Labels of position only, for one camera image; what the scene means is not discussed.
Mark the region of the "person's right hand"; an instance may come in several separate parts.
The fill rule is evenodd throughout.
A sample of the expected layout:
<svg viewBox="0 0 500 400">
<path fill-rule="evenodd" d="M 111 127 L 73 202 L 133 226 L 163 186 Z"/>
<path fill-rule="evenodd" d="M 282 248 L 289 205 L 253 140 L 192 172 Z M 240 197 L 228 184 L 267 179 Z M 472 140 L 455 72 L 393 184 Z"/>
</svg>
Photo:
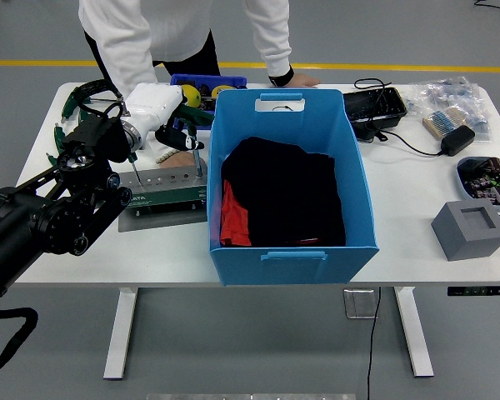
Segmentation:
<svg viewBox="0 0 500 400">
<path fill-rule="evenodd" d="M 191 152 L 175 152 L 160 157 L 157 164 L 161 168 L 180 168 L 195 165 L 195 158 Z"/>
</svg>

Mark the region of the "person's left hand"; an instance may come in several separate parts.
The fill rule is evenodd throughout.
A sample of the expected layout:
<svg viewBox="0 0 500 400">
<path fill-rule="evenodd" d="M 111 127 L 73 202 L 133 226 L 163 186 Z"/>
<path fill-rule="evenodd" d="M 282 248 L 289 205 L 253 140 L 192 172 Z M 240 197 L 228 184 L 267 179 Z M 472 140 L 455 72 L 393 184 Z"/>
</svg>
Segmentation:
<svg viewBox="0 0 500 400">
<path fill-rule="evenodd" d="M 320 81 L 315 77 L 295 72 L 291 81 L 288 83 L 288 86 L 290 88 L 314 88 L 319 83 Z"/>
</svg>

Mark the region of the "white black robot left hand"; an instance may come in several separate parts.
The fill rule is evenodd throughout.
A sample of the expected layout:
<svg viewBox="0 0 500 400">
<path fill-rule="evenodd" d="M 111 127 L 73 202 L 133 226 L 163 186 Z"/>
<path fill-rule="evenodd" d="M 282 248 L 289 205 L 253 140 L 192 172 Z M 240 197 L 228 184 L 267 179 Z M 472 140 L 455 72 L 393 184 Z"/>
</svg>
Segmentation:
<svg viewBox="0 0 500 400">
<path fill-rule="evenodd" d="M 204 144 L 173 126 L 173 113 L 182 104 L 183 90 L 165 83 L 139 83 L 125 99 L 121 116 L 130 150 L 137 151 L 149 133 L 156 140 L 181 151 L 201 150 Z"/>
</svg>

